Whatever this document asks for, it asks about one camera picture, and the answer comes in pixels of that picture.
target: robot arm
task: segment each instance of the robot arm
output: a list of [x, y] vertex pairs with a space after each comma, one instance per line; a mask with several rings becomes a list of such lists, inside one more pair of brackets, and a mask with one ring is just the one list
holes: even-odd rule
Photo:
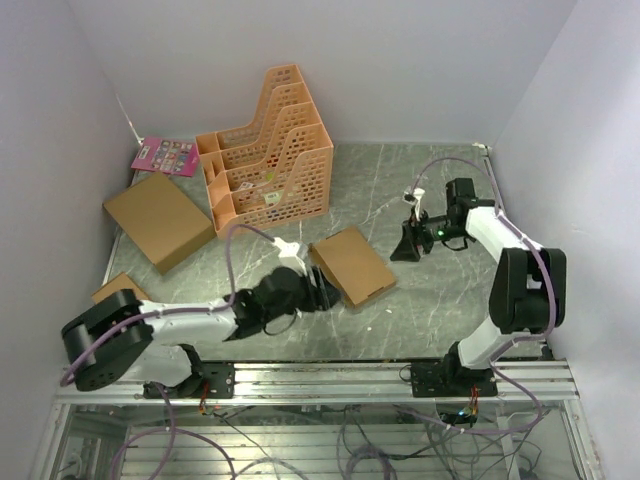
[[[503, 213], [494, 209], [493, 200], [476, 196], [470, 178], [447, 183], [447, 212], [442, 216], [429, 217], [425, 211], [418, 215], [422, 193], [405, 193], [405, 201], [412, 209], [409, 219], [403, 222], [402, 240], [391, 260], [418, 261], [420, 251], [430, 253], [436, 242], [457, 251], [466, 249], [468, 241], [479, 241], [498, 263], [489, 297], [489, 316], [471, 335], [454, 343], [445, 356], [444, 375], [456, 382], [464, 377], [473, 378], [471, 371], [488, 369], [509, 342], [545, 331], [549, 300], [529, 248], [502, 221]], [[463, 240], [462, 247], [448, 244], [455, 238]], [[566, 257], [561, 250], [530, 244], [539, 252], [551, 277], [557, 327], [564, 319]]]
[[[250, 337], [266, 324], [297, 310], [327, 310], [340, 292], [316, 267], [307, 267], [305, 247], [276, 238], [280, 249], [277, 267], [252, 289], [199, 304], [161, 304], [138, 301], [131, 290], [121, 290], [91, 307], [62, 329], [69, 361], [73, 364], [98, 338], [134, 316], [140, 321], [122, 328], [100, 345], [74, 372], [78, 390], [92, 391], [117, 380], [159, 382], [172, 395], [189, 397], [209, 382], [212, 362], [203, 362], [198, 349]], [[153, 389], [145, 389], [145, 394]]]

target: gray marble surface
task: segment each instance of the gray marble surface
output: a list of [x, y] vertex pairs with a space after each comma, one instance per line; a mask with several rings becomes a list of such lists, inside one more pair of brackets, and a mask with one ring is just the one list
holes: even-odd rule
[[[481, 151], [471, 146], [338, 145], [329, 214], [273, 228], [269, 233], [289, 241], [311, 243], [357, 225], [388, 261], [409, 211], [400, 199], [402, 192], [428, 160], [451, 155], [485, 168]], [[442, 214], [445, 183], [457, 176], [473, 178], [478, 195], [492, 197], [489, 181], [481, 172], [460, 162], [444, 162], [428, 170], [420, 184], [426, 191], [423, 208], [432, 215]], [[210, 215], [201, 169], [193, 178], [172, 179]], [[254, 286], [278, 265], [276, 251], [252, 234], [233, 240], [232, 259], [239, 288]], [[495, 264], [478, 243], [462, 252], [437, 245], [419, 263], [389, 265], [398, 279], [397, 286], [358, 311], [340, 303], [330, 312], [303, 314], [281, 336], [261, 333], [201, 351], [201, 356], [208, 360], [436, 357], [485, 319]], [[120, 272], [126, 272], [153, 300], [160, 302], [202, 302], [229, 292], [224, 244], [217, 238], [162, 276], [121, 233], [108, 277]], [[278, 319], [269, 329], [278, 331], [288, 321]], [[539, 353], [538, 345], [528, 344], [512, 348], [507, 355]]]

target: cardboard box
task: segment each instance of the cardboard box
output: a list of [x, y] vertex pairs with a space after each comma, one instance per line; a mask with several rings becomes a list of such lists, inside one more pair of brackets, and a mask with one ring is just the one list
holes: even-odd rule
[[310, 256], [327, 279], [357, 308], [395, 286], [396, 278], [357, 227], [311, 245]]
[[149, 295], [145, 293], [133, 280], [129, 278], [126, 273], [121, 273], [115, 278], [105, 283], [97, 292], [91, 295], [91, 299], [94, 303], [100, 303], [112, 293], [115, 293], [124, 288], [130, 288], [133, 290], [138, 300], [151, 300]]
[[215, 236], [211, 220], [162, 173], [132, 185], [104, 208], [163, 275]]

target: glass panel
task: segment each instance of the glass panel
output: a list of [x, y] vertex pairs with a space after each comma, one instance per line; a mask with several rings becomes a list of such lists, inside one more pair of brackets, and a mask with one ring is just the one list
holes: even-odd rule
[[[562, 402], [545, 403], [542, 421], [529, 430], [506, 436], [452, 433], [408, 413], [415, 410], [432, 417], [455, 415], [466, 406], [446, 403], [417, 409], [395, 405], [207, 407], [205, 415], [197, 407], [183, 406], [174, 407], [173, 411], [179, 428], [219, 445], [231, 459], [235, 473], [242, 472], [243, 479], [591, 478], [584, 476], [580, 460], [572, 454]], [[483, 405], [481, 399], [478, 421], [471, 431], [521, 427], [535, 418], [531, 403], [495, 406]], [[93, 461], [95, 465], [85, 473], [88, 476], [78, 478], [109, 478], [110, 459], [122, 443], [116, 439], [121, 438], [118, 435], [123, 428], [126, 431], [126, 426], [130, 427], [129, 436], [148, 428], [166, 430], [168, 426], [164, 408], [158, 406], [95, 409], [89, 419], [96, 426], [107, 424], [108, 428], [115, 426], [115, 430], [109, 436], [108, 446], [96, 445], [93, 435], [94, 443], [85, 447], [83, 454], [87, 459], [85, 462], [83, 458], [83, 463]], [[85, 430], [78, 435], [78, 428], [75, 432], [74, 436], [70, 431], [67, 450], [74, 445], [72, 439], [82, 438], [86, 442], [91, 436]], [[163, 457], [169, 437], [163, 431], [140, 438], [128, 448], [121, 478], [148, 479]], [[102, 453], [95, 453], [100, 447]], [[62, 466], [72, 460], [68, 454], [65, 458], [67, 463]], [[73, 468], [70, 466], [68, 471], [75, 474]], [[231, 469], [218, 450], [201, 439], [181, 434], [176, 436], [169, 460], [157, 478], [228, 480]]]

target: orange plastic file organizer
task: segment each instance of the orange plastic file organizer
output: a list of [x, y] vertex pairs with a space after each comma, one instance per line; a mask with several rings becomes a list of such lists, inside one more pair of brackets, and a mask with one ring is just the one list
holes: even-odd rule
[[296, 65], [267, 71], [249, 125], [196, 144], [218, 236], [237, 223], [269, 228], [329, 211], [333, 144]]

